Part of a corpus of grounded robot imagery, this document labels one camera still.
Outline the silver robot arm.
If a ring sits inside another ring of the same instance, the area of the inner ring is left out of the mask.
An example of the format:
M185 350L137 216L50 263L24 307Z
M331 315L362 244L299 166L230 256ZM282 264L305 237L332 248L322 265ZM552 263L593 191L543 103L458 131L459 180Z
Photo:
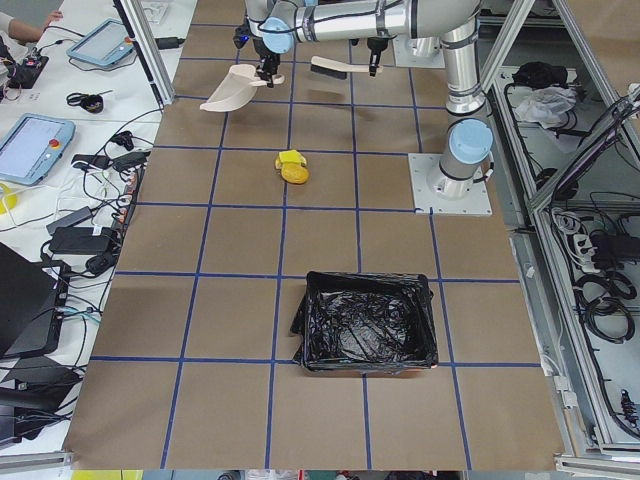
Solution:
M260 57L257 75L272 84L281 55L296 43L364 39L370 50L368 72L375 75L392 38L437 38L451 124L445 152L427 182L436 195L458 200L476 183L493 142L479 117L486 100L477 56L479 8L477 1L248 1L233 42L237 48L253 43Z
M245 22L260 57L257 75L270 83L280 56L296 43L385 36L397 1L247 1Z

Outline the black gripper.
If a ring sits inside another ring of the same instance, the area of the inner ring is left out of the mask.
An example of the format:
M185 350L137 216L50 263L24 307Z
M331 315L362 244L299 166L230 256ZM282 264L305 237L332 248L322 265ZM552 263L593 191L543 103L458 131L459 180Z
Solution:
M280 65L280 55L267 48L264 41L254 35L249 27L236 27L234 31L234 45L241 50L249 41L259 56L259 65L256 74L261 80L267 81L267 87L274 87L275 75L278 73Z
M388 48L388 39L385 37L369 37L366 39L367 48L370 51L368 62L369 76L375 76L381 72L380 61L382 53Z

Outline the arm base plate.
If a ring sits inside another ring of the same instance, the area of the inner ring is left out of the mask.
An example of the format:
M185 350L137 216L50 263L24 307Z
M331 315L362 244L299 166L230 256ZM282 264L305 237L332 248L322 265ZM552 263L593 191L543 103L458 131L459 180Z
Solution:
M398 35L393 39L393 50L397 67L444 68L439 37L411 39L406 35Z
M478 165L474 176L453 180L440 169L442 154L408 155L409 173L416 214L486 217L492 215L484 172Z

